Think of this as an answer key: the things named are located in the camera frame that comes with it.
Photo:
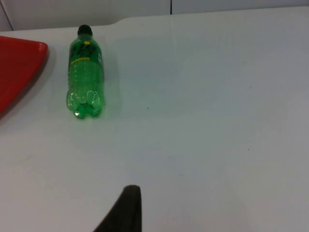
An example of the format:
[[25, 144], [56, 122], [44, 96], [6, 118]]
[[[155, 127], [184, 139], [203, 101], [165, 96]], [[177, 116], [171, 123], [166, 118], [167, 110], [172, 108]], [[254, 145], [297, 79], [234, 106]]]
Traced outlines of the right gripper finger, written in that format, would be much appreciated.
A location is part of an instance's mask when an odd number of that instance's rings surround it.
[[141, 190], [124, 187], [119, 198], [94, 232], [141, 232]]

